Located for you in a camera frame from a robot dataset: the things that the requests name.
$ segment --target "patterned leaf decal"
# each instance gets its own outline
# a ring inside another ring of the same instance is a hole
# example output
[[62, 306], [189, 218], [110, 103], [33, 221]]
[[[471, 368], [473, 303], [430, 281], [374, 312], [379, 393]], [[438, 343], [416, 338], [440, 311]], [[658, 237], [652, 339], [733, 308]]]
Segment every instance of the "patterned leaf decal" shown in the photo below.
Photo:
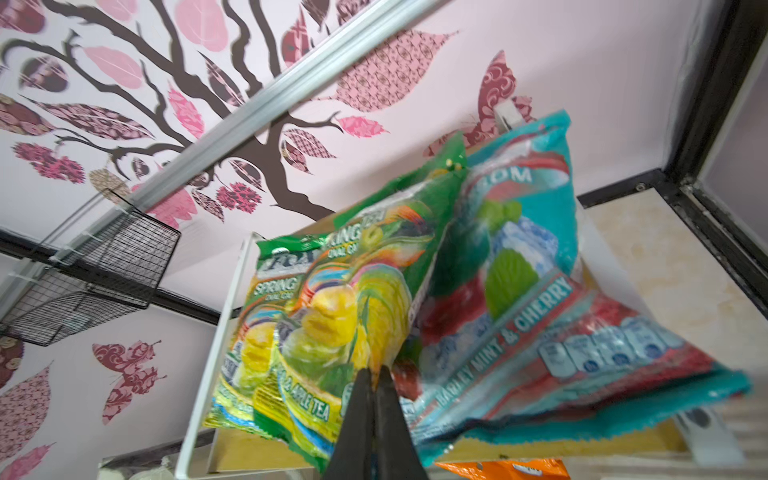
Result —
[[339, 27], [348, 22], [357, 12], [366, 7], [371, 0], [339, 0], [336, 3], [336, 13], [339, 16]]
[[536, 119], [531, 116], [531, 112], [533, 111], [533, 107], [531, 106], [533, 99], [531, 97], [519, 95], [517, 97], [512, 97], [512, 101], [515, 103], [515, 107], [520, 112], [520, 115], [523, 116], [525, 123], [529, 124], [532, 121], [536, 121]]
[[478, 96], [478, 115], [480, 123], [493, 121], [493, 107], [501, 100], [510, 98], [515, 93], [515, 76], [512, 70], [507, 66], [507, 57], [501, 50], [491, 60], [491, 64], [485, 70], [485, 76], [480, 84], [480, 95]]
[[283, 141], [283, 143], [280, 145], [280, 153], [291, 167], [308, 174], [312, 173], [306, 166], [306, 158], [304, 157], [304, 154], [301, 153], [298, 148], [294, 147], [286, 141]]
[[264, 191], [264, 189], [261, 187], [261, 174], [256, 169], [256, 167], [244, 160], [237, 160], [236, 158], [230, 159], [230, 165], [232, 165], [232, 168], [235, 169], [235, 173], [240, 178], [258, 188], [259, 190]]
[[402, 31], [347, 69], [332, 97], [318, 100], [342, 101], [365, 112], [394, 105], [419, 83], [437, 51], [453, 35]]
[[[134, 185], [131, 187], [131, 191], [136, 191], [140, 186], [141, 184]], [[178, 229], [178, 220], [192, 220], [192, 216], [197, 214], [197, 207], [194, 206], [194, 200], [192, 200], [190, 193], [182, 188], [155, 205], [147, 213], [153, 214], [155, 218], [169, 227]]]
[[134, 157], [134, 159], [131, 160], [131, 168], [133, 169], [134, 174], [136, 174], [136, 180], [141, 180], [144, 175], [149, 174], [149, 167], [139, 157]]
[[49, 368], [0, 396], [0, 462], [23, 449], [45, 420], [51, 402]]
[[108, 108], [92, 107], [86, 104], [44, 104], [39, 101], [30, 101], [44, 108], [48, 113], [97, 137], [112, 140], [154, 138], [144, 125]]
[[[464, 133], [465, 147], [469, 148], [498, 136], [498, 127], [496, 127], [493, 107], [500, 101], [510, 98], [514, 91], [515, 76], [507, 66], [506, 55], [502, 50], [491, 60], [491, 64], [486, 68], [485, 75], [480, 84], [480, 94], [478, 96], [480, 121], [474, 127], [461, 129]], [[511, 97], [511, 99], [526, 122], [534, 120], [531, 116], [530, 97]], [[437, 154], [442, 145], [457, 131], [454, 130], [432, 142], [424, 150], [423, 155], [431, 157]]]
[[261, 196], [248, 188], [246, 184], [236, 182], [227, 186], [220, 187], [216, 191], [216, 200], [229, 210], [242, 210], [247, 214], [252, 214], [256, 206], [261, 203]]
[[455, 135], [457, 132], [462, 132], [464, 134], [464, 146], [469, 148], [470, 147], [470, 138], [472, 138], [472, 129], [473, 127], [466, 127], [461, 128], [458, 130], [454, 130], [451, 132], [448, 132], [447, 134], [443, 135], [442, 137], [438, 138], [437, 140], [433, 141], [427, 148], [424, 149], [423, 156], [425, 157], [434, 157], [437, 155], [437, 153], [440, 152], [442, 149], [442, 146], [445, 145], [445, 142], [448, 141], [450, 137]]
[[388, 134], [384, 127], [375, 120], [365, 117], [345, 117], [339, 119], [339, 125], [350, 135], [359, 138], [371, 138], [379, 134]]
[[209, 214], [215, 215], [216, 218], [224, 222], [224, 210], [221, 209], [221, 205], [219, 205], [213, 198], [208, 197], [197, 190], [193, 190], [192, 198], [194, 199], [194, 203], [200, 205], [203, 210]]
[[53, 57], [30, 58], [24, 63], [18, 76], [19, 87], [39, 88], [47, 91], [63, 91], [67, 85], [67, 72]]
[[208, 70], [208, 83], [214, 94], [221, 99], [225, 104], [230, 104], [234, 107], [239, 107], [244, 104], [243, 95], [240, 93], [240, 89], [235, 85], [235, 82], [224, 73], [218, 65], [213, 63], [208, 57], [205, 58], [205, 68]]
[[54, 128], [34, 111], [0, 94], [0, 130], [20, 135], [43, 135]]
[[127, 22], [138, 10], [136, 0], [96, 0], [98, 6], [115, 20]]
[[299, 19], [283, 35], [282, 52], [286, 67], [295, 64], [310, 52], [310, 37], [306, 33], [304, 12], [301, 10], [299, 10]]
[[198, 174], [195, 178], [187, 182], [187, 185], [190, 185], [192, 187], [202, 188], [206, 187], [208, 185], [208, 173], [203, 172], [202, 174]]
[[107, 189], [114, 191], [117, 195], [123, 198], [127, 198], [131, 193], [131, 191], [128, 190], [128, 185], [106, 168], [89, 171], [88, 179], [91, 181], [91, 185], [104, 195], [104, 198], [111, 200], [116, 204], [120, 203], [120, 199], [114, 196], [111, 192], [106, 191]]
[[330, 0], [302, 0], [301, 5], [304, 5], [304, 8], [310, 13], [310, 17], [318, 24], [318, 31], [320, 31], [326, 15], [328, 15]]
[[0, 27], [38, 33], [45, 26], [40, 0], [3, 0], [0, 2]]
[[134, 393], [143, 395], [149, 392], [157, 380], [167, 377], [167, 375], [159, 376], [155, 367], [139, 370], [130, 375], [124, 373], [117, 385], [109, 392], [101, 413], [101, 423], [107, 425], [115, 415], [130, 405]]
[[0, 389], [13, 376], [13, 372], [22, 364], [24, 342], [9, 336], [0, 336]]
[[0, 480], [21, 480], [22, 477], [29, 475], [32, 469], [43, 461], [43, 457], [52, 446], [53, 444], [43, 445], [18, 457], [0, 472]]
[[154, 346], [160, 342], [158, 340], [150, 345], [138, 341], [127, 349], [119, 343], [93, 344], [92, 349], [96, 360], [113, 372], [123, 374], [117, 385], [109, 392], [104, 411], [101, 413], [101, 423], [107, 425], [115, 415], [122, 412], [131, 403], [134, 393], [143, 395], [149, 392], [157, 380], [167, 377], [158, 377], [157, 369], [154, 367], [141, 369], [146, 362], [154, 358]]
[[120, 343], [108, 343], [107, 345], [94, 343], [91, 345], [91, 349], [94, 357], [101, 365], [113, 372], [133, 375], [144, 368], [146, 362], [154, 358], [154, 346], [162, 342], [162, 340], [158, 340], [155, 343], [146, 343], [139, 340], [128, 348]]
[[292, 128], [286, 130], [285, 135], [293, 140], [293, 143], [302, 151], [305, 155], [310, 157], [320, 158], [336, 158], [331, 155], [328, 150], [320, 143], [314, 135], [310, 132], [299, 130], [298, 128]]
[[41, 177], [69, 180], [73, 184], [85, 182], [83, 167], [68, 157], [56, 158], [48, 147], [17, 143], [13, 147], [16, 157], [28, 161]]
[[168, 102], [174, 109], [179, 123], [187, 129], [195, 138], [200, 138], [205, 133], [203, 117], [194, 104], [184, 95], [170, 86], [168, 82]]
[[181, 0], [174, 15], [181, 33], [195, 45], [222, 51], [229, 44], [224, 12], [217, 0]]
[[107, 47], [83, 48], [99, 70], [126, 88], [141, 88], [144, 74], [139, 64], [127, 54]]

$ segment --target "plastic packaging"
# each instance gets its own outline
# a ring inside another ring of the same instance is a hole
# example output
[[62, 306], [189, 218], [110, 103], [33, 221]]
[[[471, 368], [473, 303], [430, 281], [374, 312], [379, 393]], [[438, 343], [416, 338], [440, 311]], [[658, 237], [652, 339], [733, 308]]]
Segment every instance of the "plastic packaging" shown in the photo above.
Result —
[[359, 369], [391, 366], [427, 293], [466, 176], [460, 138], [333, 219], [259, 242], [241, 327], [206, 425], [289, 443], [321, 471]]
[[[494, 443], [603, 438], [748, 389], [742, 375], [568, 277], [578, 251], [569, 124], [553, 114], [469, 159], [458, 221], [393, 369], [425, 463], [462, 434]], [[678, 397], [659, 404], [655, 389], [673, 386]], [[647, 393], [650, 415], [637, 406]], [[627, 399], [634, 411], [621, 408]], [[596, 411], [626, 418], [590, 423]]]
[[497, 462], [437, 463], [440, 468], [470, 480], [568, 480], [571, 476], [563, 461], [543, 458], [530, 462], [499, 460]]

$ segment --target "wire basket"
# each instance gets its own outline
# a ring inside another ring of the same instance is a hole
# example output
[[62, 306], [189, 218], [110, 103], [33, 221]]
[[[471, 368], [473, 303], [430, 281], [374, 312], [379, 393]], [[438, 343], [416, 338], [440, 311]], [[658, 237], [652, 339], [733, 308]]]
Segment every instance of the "wire basket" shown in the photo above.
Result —
[[[49, 257], [0, 320], [0, 336], [47, 346], [119, 316], [149, 307], [181, 233], [133, 207], [114, 191], [119, 217], [65, 255]], [[94, 199], [69, 217], [44, 243], [71, 227]]]

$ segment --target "teal packet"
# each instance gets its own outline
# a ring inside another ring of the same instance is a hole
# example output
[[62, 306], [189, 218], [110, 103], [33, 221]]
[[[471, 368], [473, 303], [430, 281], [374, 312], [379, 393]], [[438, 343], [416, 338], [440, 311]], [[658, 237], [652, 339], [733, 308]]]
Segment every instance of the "teal packet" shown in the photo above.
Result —
[[425, 465], [460, 436], [605, 439], [750, 387], [568, 276], [578, 256], [570, 123], [557, 112], [468, 159], [456, 222], [392, 369]]

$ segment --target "orange snack packet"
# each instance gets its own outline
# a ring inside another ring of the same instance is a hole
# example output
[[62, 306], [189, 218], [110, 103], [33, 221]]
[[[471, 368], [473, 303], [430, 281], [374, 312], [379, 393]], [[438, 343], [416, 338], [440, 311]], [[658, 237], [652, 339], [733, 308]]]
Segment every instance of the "orange snack packet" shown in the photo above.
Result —
[[542, 458], [530, 462], [501, 460], [498, 462], [435, 463], [440, 468], [471, 480], [567, 480], [571, 476], [559, 458]]

